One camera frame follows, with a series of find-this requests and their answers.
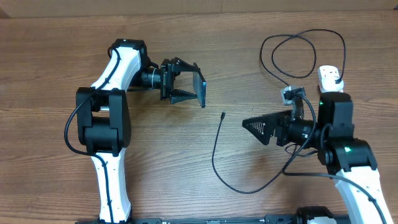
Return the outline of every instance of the wire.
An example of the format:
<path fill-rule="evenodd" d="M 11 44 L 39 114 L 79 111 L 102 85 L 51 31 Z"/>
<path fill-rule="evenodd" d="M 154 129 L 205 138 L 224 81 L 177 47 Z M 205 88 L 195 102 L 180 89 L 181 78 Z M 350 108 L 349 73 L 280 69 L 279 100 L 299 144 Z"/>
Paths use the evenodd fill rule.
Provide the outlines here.
<path fill-rule="evenodd" d="M 322 149 L 324 149 L 323 142 L 324 142 L 324 138 L 325 138 L 326 128 L 330 128 L 331 130 L 333 130 L 333 126 L 330 123 L 327 123 L 327 124 L 324 125 L 324 127 L 321 130 L 320 142 L 321 142 L 321 148 Z"/>
<path fill-rule="evenodd" d="M 214 142 L 213 155 L 211 156 L 211 165 L 213 166 L 214 173 L 217 175 L 217 177 L 219 178 L 219 180 L 222 181 L 223 184 L 225 184 L 225 186 L 229 187 L 231 190 L 233 190 L 233 191 L 235 191 L 235 192 L 237 192 L 237 193 L 240 193 L 240 194 L 254 194 L 254 193 L 257 193 L 257 192 L 261 191 L 262 189 L 266 188 L 269 184 L 272 183 L 272 181 L 274 181 L 276 178 L 278 178 L 278 176 L 282 173 L 282 170 L 280 170 L 280 171 L 275 175 L 275 177 L 273 177 L 270 181 L 268 181 L 268 183 L 266 183 L 264 186 L 260 187 L 260 188 L 257 189 L 257 190 L 253 190 L 253 191 L 251 191 L 251 192 L 244 192 L 244 191 L 242 191 L 242 190 L 238 190 L 238 189 L 236 189 L 236 188 L 230 186 L 229 184 L 227 184 L 227 183 L 220 177 L 220 175 L 218 174 L 218 172 L 217 172 L 217 170 L 216 170 L 216 167 L 215 167 L 215 165 L 214 165 L 214 154 L 215 154 L 215 152 L 216 152 L 217 139 L 218 139 L 218 135 L 219 135 L 219 133 L 220 133 L 221 124 L 223 123 L 223 120 L 224 120 L 224 118 L 225 118 L 225 114 L 226 114 L 225 111 L 221 114 L 221 120 L 220 120 L 220 124 L 218 125 L 218 130 L 217 130 L 217 135 L 216 135 L 216 141 Z"/>
<path fill-rule="evenodd" d="M 127 91 L 148 91 L 154 90 L 154 88 L 128 88 Z"/>
<path fill-rule="evenodd" d="M 339 33 L 337 33 L 336 31 L 333 31 L 333 30 L 328 30 L 328 29 L 310 29 L 310 30 L 306 30 L 306 31 L 303 31 L 303 32 L 299 32 L 298 34 L 280 34 L 280 35 L 272 35 L 272 36 L 270 36 L 270 37 L 267 37 L 267 38 L 263 41 L 263 43 L 262 43 L 262 45 L 261 45 L 261 48 L 260 48 L 260 62 L 261 62 L 261 64 L 262 64 L 262 66 L 264 67 L 264 69 L 265 69 L 268 73 L 270 73 L 273 77 L 277 78 L 279 81 L 281 81 L 282 83 L 285 83 L 287 86 L 289 86 L 289 84 L 288 84 L 285 80 L 281 79 L 281 78 L 278 77 L 277 75 L 273 74 L 270 70 L 268 70 L 268 68 L 266 67 L 266 65 L 264 64 L 264 61 L 263 61 L 263 59 L 262 59 L 262 50 L 263 50 L 264 44 L 266 43 L 267 40 L 269 40 L 269 39 L 271 39 L 271 38 L 274 38 L 274 37 L 288 37 L 287 39 L 285 39 L 284 41 L 282 41 L 280 44 L 278 44 L 278 45 L 273 49 L 272 54 L 271 54 L 272 64 L 275 66 L 276 69 L 278 69 L 278 71 L 280 71 L 280 72 L 283 73 L 284 75 L 287 75 L 288 77 L 292 77 L 292 78 L 307 78 L 308 76 L 310 76 L 311 73 L 312 73 L 312 72 L 314 71 L 314 69 L 315 69 L 315 65 L 317 64 L 317 51 L 315 50 L 315 46 L 312 44 L 312 42 L 311 42 L 310 40 L 308 40 L 307 38 L 302 37 L 302 36 L 300 36 L 300 35 L 301 35 L 301 34 L 304 34 L 304 33 L 306 33 L 306 32 L 311 32 L 311 31 L 326 31 L 326 32 L 334 33 L 334 34 L 338 35 L 338 36 L 340 37 L 341 41 L 343 42 L 343 50 L 344 50 L 344 53 L 343 53 L 343 55 L 344 55 L 344 57 L 343 57 L 343 68 L 341 69 L 341 76 L 340 76 L 340 78 L 336 80 L 336 83 L 339 84 L 339 83 L 342 81 L 342 79 L 343 79 L 344 70 L 345 70 L 345 66 L 346 66 L 346 43 L 345 43 L 345 41 L 344 41 L 343 36 L 341 36 Z M 275 53 L 275 51 L 276 51 L 283 43 L 285 43 L 285 42 L 288 41 L 288 40 L 294 39 L 294 38 L 300 38 L 300 39 L 303 39 L 303 40 L 307 41 L 307 42 L 311 45 L 312 50 L 313 50 L 314 60 L 313 60 L 312 68 L 311 68 L 310 72 L 309 72 L 308 74 L 304 75 L 304 76 L 295 76 L 295 75 L 288 74 L 288 73 L 284 72 L 283 70 L 281 70 L 281 69 L 275 64 L 275 61 L 274 61 L 274 53 Z"/>
<path fill-rule="evenodd" d="M 287 149 L 290 148 L 290 147 L 292 147 L 292 146 L 295 146 L 295 147 L 294 147 L 294 150 L 293 150 L 293 152 L 289 152 Z M 285 147 L 285 152 L 288 153 L 288 154 L 290 154 L 290 155 L 293 155 L 293 154 L 296 153 L 297 146 L 299 146 L 299 145 L 296 144 L 296 143 L 295 143 L 295 144 L 288 145 L 288 146 Z M 308 156 L 314 155 L 314 154 L 316 154 L 316 153 L 318 153 L 318 150 L 314 150 L 314 151 L 308 152 L 308 153 L 306 153 L 306 154 L 299 154 L 299 155 L 297 155 L 297 156 L 299 156 L 299 157 L 308 157 Z"/>
<path fill-rule="evenodd" d="M 302 95 L 297 95 L 297 96 L 298 96 L 298 97 L 301 97 L 301 99 L 303 99 L 303 100 L 306 102 L 306 104 L 308 105 L 308 107 L 310 108 L 310 111 L 311 111 L 311 114 L 312 114 L 312 119 L 313 119 L 313 121 L 314 121 L 314 122 L 313 122 L 313 129 L 311 130 L 311 133 L 310 133 L 309 137 L 307 138 L 307 140 L 300 146 L 300 148 L 297 150 L 297 152 L 296 152 L 295 154 L 293 154 L 293 155 L 290 157 L 290 159 L 286 162 L 286 164 L 283 166 L 283 168 L 282 168 L 282 173 L 283 173 L 284 175 L 287 175 L 287 176 L 327 177 L 327 178 L 338 179 L 338 180 L 342 180 L 342 181 L 344 181 L 344 182 L 347 182 L 347 183 L 353 185 L 354 187 L 358 188 L 358 189 L 359 189 L 360 191 L 362 191 L 366 196 L 368 196 L 369 201 L 373 203 L 373 205 L 374 205 L 374 207 L 376 208 L 376 210 L 377 210 L 377 212 L 378 212 L 378 214 L 379 214 L 379 216 L 380 216 L 380 218 L 381 218 L 383 224 L 387 224 L 386 218 L 384 217 L 384 215 L 383 215 L 383 213 L 382 213 L 382 211 L 381 211 L 381 209 L 380 209 L 380 206 L 377 204 L 376 199 L 375 199 L 374 197 L 372 197 L 372 195 L 371 195 L 369 192 L 367 192 L 364 188 L 362 188 L 360 185 L 358 185 L 357 183 L 353 182 L 352 180 L 349 180 L 349 179 L 347 179 L 347 178 L 340 177 L 340 176 L 337 176 L 337 175 L 323 174 L 323 173 L 308 173 L 308 172 L 290 173 L 290 172 L 286 172 L 286 168 L 287 168 L 287 167 L 292 163 L 292 161 L 299 155 L 299 153 L 301 152 L 301 150 L 303 150 L 303 149 L 305 148 L 305 146 L 308 144 L 308 142 L 309 142 L 309 140 L 311 139 L 312 135 L 314 134 L 314 130 L 315 130 L 315 128 L 316 128 L 316 122 L 315 122 L 315 121 L 317 120 L 317 118 L 316 118 L 316 116 L 315 116 L 315 112 L 314 112 L 314 109 L 313 109 L 313 107 L 312 107 L 312 105 L 311 105 L 311 102 L 309 102 L 309 100 L 308 100 L 305 96 L 302 96 Z"/>
<path fill-rule="evenodd" d="M 109 80 L 112 78 L 113 74 L 115 73 L 116 69 L 117 69 L 118 66 L 119 66 L 119 62 L 120 62 L 120 59 L 121 59 L 121 58 L 120 58 L 120 54 L 119 54 L 118 50 L 116 50 L 116 48 L 114 48 L 114 47 L 109 47 L 109 48 L 108 48 L 108 55 L 109 55 L 109 57 L 111 57 L 111 54 L 110 54 L 110 52 L 109 52 L 110 49 L 114 50 L 114 51 L 116 52 L 116 55 L 118 56 L 115 66 L 113 67 L 113 69 L 112 69 L 111 73 L 108 75 L 108 77 L 105 78 L 104 82 L 103 82 L 97 89 L 93 90 L 93 91 L 90 93 L 89 97 L 87 97 L 85 100 L 83 100 L 83 101 L 73 110 L 72 114 L 69 116 L 69 119 L 68 119 L 68 121 L 67 121 L 67 123 L 66 123 L 66 125 L 65 125 L 65 129 L 64 129 L 64 131 L 63 131 L 63 138 L 64 138 L 65 143 L 67 144 L 68 148 L 69 148 L 72 152 L 77 153 L 77 154 L 81 154 L 81 155 L 84 155 L 84 156 L 93 156 L 93 157 L 99 159 L 99 161 L 101 161 L 102 166 L 104 167 L 104 172 L 105 172 L 106 198 L 107 198 L 107 201 L 108 201 L 109 216 L 111 217 L 111 223 L 114 223 L 114 222 L 113 222 L 112 205 L 111 205 L 112 200 L 111 200 L 111 196 L 110 196 L 110 194 L 109 194 L 108 170 L 107 170 L 107 168 L 106 168 L 106 163 L 105 163 L 105 161 L 104 161 L 100 156 L 98 156 L 98 155 L 96 155 L 96 154 L 89 155 L 87 152 L 83 152 L 83 151 L 79 151 L 79 150 L 75 149 L 75 148 L 70 144 L 69 139 L 68 139 L 69 126 L 70 126 L 70 123 L 72 122 L 73 117 L 77 114 L 77 112 L 80 110 L 80 108 L 81 108 L 88 100 L 91 100 L 91 97 L 92 97 L 95 93 L 97 93 L 98 90 L 104 88 L 104 86 L 105 86 L 106 84 L 108 84 Z"/>

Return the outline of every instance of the wood grain surface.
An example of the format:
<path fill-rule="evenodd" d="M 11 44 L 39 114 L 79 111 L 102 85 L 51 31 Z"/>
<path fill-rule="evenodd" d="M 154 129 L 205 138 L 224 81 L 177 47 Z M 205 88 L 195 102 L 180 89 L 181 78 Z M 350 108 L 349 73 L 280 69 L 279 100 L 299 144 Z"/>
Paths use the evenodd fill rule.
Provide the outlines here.
<path fill-rule="evenodd" d="M 393 10 L 397 0 L 1 0 L 11 18 Z"/>
<path fill-rule="evenodd" d="M 215 163 L 225 181 L 242 190 L 256 189 L 289 158 L 275 139 L 265 147 L 241 122 L 288 109 L 279 95 L 284 85 L 259 64 L 262 41 L 312 28 L 338 31 L 346 40 L 345 91 L 354 100 L 355 135 L 373 148 L 384 198 L 398 222 L 397 20 L 395 11 L 0 20 L 0 223 L 73 223 L 98 217 L 92 161 L 68 150 L 63 129 L 77 88 L 90 86 L 102 74 L 109 61 L 106 49 L 117 38 L 145 40 L 154 62 L 172 57 L 196 62 L 208 82 L 203 109 L 197 100 L 176 105 L 160 101 L 158 90 L 127 94 L 132 141 L 126 182 L 134 217 L 261 217 L 294 213 L 306 205 L 346 213 L 329 179 L 280 176 L 257 194 L 240 195 L 225 187 L 211 168 L 223 110 L 227 115 Z M 317 48 L 317 66 L 341 68 L 343 49 L 337 36 L 305 36 Z M 281 40 L 272 39 L 264 47 L 269 67 L 271 50 Z M 286 72 L 304 75 L 313 53 L 304 41 L 293 40 L 280 48 L 275 60 Z M 304 86 L 317 111 L 316 72 L 286 80 Z M 175 83 L 192 90 L 190 74 Z M 70 139 L 84 149 L 76 121 Z M 326 172 L 316 156 L 298 158 L 290 170 Z"/>

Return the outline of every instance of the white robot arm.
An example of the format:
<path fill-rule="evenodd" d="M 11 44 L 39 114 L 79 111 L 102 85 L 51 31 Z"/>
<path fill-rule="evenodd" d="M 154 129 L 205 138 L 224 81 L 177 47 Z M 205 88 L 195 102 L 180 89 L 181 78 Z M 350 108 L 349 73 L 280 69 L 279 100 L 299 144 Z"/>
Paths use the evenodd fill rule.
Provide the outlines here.
<path fill-rule="evenodd" d="M 348 172 L 341 169 L 336 175 L 355 182 L 370 193 L 372 197 L 376 199 L 386 222 L 388 224 L 393 224 L 386 201 L 381 192 L 380 174 L 377 169 L 372 169 L 370 166 L 358 166 L 352 167 L 351 171 Z M 382 223 L 379 212 L 376 210 L 374 204 L 369 201 L 368 196 L 366 196 L 362 191 L 357 189 L 355 186 L 338 179 L 335 179 L 335 186 L 343 197 L 344 203 L 347 207 L 348 216 L 352 224 Z"/>
<path fill-rule="evenodd" d="M 65 126 L 65 142 L 76 153 L 91 156 L 98 176 L 101 212 L 95 223 L 132 223 L 131 203 L 127 197 L 124 155 L 131 139 L 131 122 L 126 92 L 160 89 L 160 99 L 171 103 L 197 98 L 205 107 L 206 81 L 200 68 L 179 58 L 165 59 L 159 68 L 147 56 L 142 40 L 118 39 L 108 49 L 111 60 L 91 88 L 76 93 L 76 109 Z M 175 77 L 193 72 L 195 93 L 174 89 Z M 93 112 L 109 111 L 108 118 Z M 70 121 L 77 114 L 78 136 L 87 152 L 74 149 L 68 142 Z"/>

